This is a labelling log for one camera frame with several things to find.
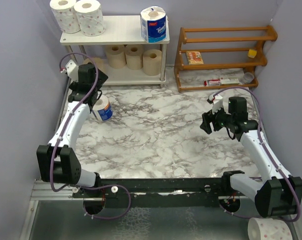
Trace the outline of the brown paper roll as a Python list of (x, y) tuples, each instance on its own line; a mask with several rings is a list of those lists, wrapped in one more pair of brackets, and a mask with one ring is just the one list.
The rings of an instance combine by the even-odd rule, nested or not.
[(161, 72), (162, 52), (158, 49), (143, 53), (143, 71), (148, 76), (156, 76)]
[(106, 57), (109, 65), (115, 69), (121, 69), (126, 65), (125, 46), (107, 45), (105, 47)]
[(129, 69), (143, 68), (143, 46), (141, 44), (128, 44), (125, 47), (126, 63)]
[(93, 64), (93, 63), (95, 63), (99, 70), (101, 70), (103, 73), (107, 74), (104, 60), (99, 58), (99, 57), (93, 57), (92, 59), (93, 59), (93, 61), (91, 61), (89, 58), (85, 59), (83, 61), (83, 64), (88, 64), (88, 63)]

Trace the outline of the blue roll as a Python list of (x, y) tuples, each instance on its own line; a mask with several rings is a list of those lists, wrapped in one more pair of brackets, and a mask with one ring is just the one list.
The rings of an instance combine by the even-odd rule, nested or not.
[(92, 113), (100, 122), (109, 120), (113, 116), (113, 110), (108, 97), (102, 95), (94, 105)]
[(147, 43), (157, 43), (166, 37), (166, 12), (159, 6), (145, 8), (140, 13), (141, 36)]

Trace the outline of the white red-dotted roll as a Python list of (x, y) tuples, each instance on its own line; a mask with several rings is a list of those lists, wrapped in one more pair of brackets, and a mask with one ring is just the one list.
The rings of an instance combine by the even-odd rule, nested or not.
[(73, 34), (80, 31), (74, 10), (76, 0), (51, 0), (49, 5), (63, 33)]
[(79, 0), (74, 5), (81, 32), (95, 37), (105, 32), (101, 4), (97, 0)]

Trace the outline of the white red-dotted roll front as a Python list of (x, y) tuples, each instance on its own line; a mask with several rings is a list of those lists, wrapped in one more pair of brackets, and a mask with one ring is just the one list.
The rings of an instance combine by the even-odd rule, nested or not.
[(73, 34), (80, 31), (74, 10), (76, 0), (51, 0), (49, 5), (63, 33)]

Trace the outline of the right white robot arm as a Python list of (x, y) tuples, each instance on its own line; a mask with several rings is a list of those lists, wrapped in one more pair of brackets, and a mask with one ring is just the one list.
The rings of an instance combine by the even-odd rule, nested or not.
[(275, 153), (265, 141), (264, 134), (256, 120), (248, 118), (247, 101), (244, 97), (231, 97), (228, 112), (223, 107), (223, 97), (210, 96), (212, 109), (202, 114), (200, 128), (207, 134), (225, 128), (233, 133), (249, 152), (262, 178), (257, 182), (241, 170), (223, 173), (221, 192), (231, 196), (236, 191), (244, 194), (255, 203), (263, 218), (296, 215), (301, 213), (302, 179), (294, 177), (280, 163)]

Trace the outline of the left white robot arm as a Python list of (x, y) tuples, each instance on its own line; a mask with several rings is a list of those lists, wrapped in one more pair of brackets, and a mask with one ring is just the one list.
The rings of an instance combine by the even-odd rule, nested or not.
[(92, 63), (76, 65), (69, 61), (66, 69), (68, 75), (77, 76), (77, 81), (69, 86), (71, 94), (67, 111), (57, 132), (48, 144), (37, 148), (40, 176), (51, 185), (58, 183), (84, 187), (85, 193), (93, 198), (101, 193), (100, 176), (81, 167), (75, 146), (84, 122), (102, 97), (100, 89), (108, 76)]

